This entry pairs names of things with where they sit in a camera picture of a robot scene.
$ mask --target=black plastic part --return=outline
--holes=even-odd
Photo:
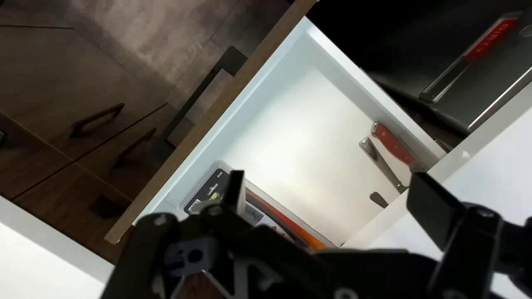
[[[163,269],[163,256],[176,238],[177,219],[172,214],[141,218],[131,231],[101,299],[159,299],[153,279]]]
[[[226,208],[232,208],[232,211],[236,211],[239,205],[244,205],[241,203],[242,195],[246,195],[244,171],[231,171],[227,190],[226,190],[226,195],[222,196],[221,205]]]
[[[334,268],[334,289],[347,288],[359,298],[427,298],[434,259],[407,251],[329,251],[317,256]]]
[[[497,271],[505,273],[510,281],[532,298],[532,226],[525,228],[505,223],[502,229]]]
[[[237,218],[231,208],[211,213],[217,206],[209,206],[201,218],[212,228],[212,234],[234,259],[256,261],[262,268],[279,274],[282,284],[304,298],[329,298],[330,268],[315,256],[309,256],[271,228],[251,228]],[[236,286],[247,278],[236,278]]]
[[[435,298],[445,298],[445,294],[487,298],[498,258],[502,226],[502,218],[488,210],[467,210],[453,228],[429,293]]]
[[[407,210],[442,251],[463,213],[462,203],[424,173],[412,175]]]

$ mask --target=utensil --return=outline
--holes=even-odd
[[[382,210],[387,208],[387,201],[380,196],[380,193],[374,191],[369,195],[369,200],[380,206]]]
[[[387,126],[384,126],[382,123],[374,123],[370,128],[370,135],[375,136],[390,155],[394,155],[412,170],[415,163],[414,156]]]
[[[404,193],[405,186],[400,183],[400,180],[394,175],[394,171],[389,168],[385,160],[380,156],[377,148],[372,145],[369,138],[364,138],[359,146],[365,151],[365,155],[377,165],[377,168],[384,173],[384,176],[394,185],[394,188],[399,193]]]

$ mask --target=red object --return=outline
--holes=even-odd
[[[282,214],[279,210],[271,206],[267,201],[254,195],[251,190],[247,190],[247,201],[259,208],[262,213],[266,213],[271,219],[284,226],[289,233],[296,234],[301,241],[304,241],[310,249],[325,249],[327,246],[319,241],[315,236],[312,236],[309,231],[305,231],[302,226],[289,219],[286,214]]]
[[[372,136],[375,136],[384,145],[384,148],[397,160],[400,160],[407,166],[414,165],[414,156],[410,155],[410,151],[382,123],[375,123],[372,126]]]
[[[498,18],[465,53],[467,62],[483,57],[505,33],[517,25],[517,18]]]

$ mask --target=tool handle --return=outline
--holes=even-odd
[[[397,160],[400,160],[402,163],[405,163],[407,166],[414,165],[414,156],[410,155],[410,151],[400,143],[400,140],[392,135],[382,123],[375,123],[372,126],[372,136],[375,136],[384,148],[394,155]]]

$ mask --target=drawer front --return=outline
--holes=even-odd
[[[174,113],[174,108],[164,105],[86,155],[79,163],[133,201],[161,165],[153,146]],[[168,141],[177,145],[191,126],[191,121],[184,118]]]
[[[71,158],[163,105],[161,88],[133,78],[73,30],[0,28],[0,45],[0,110]]]
[[[0,115],[0,193],[15,198],[69,163],[66,156]]]
[[[108,244],[103,236],[128,201],[76,165],[16,196],[13,203],[104,259],[118,259],[121,248]]]

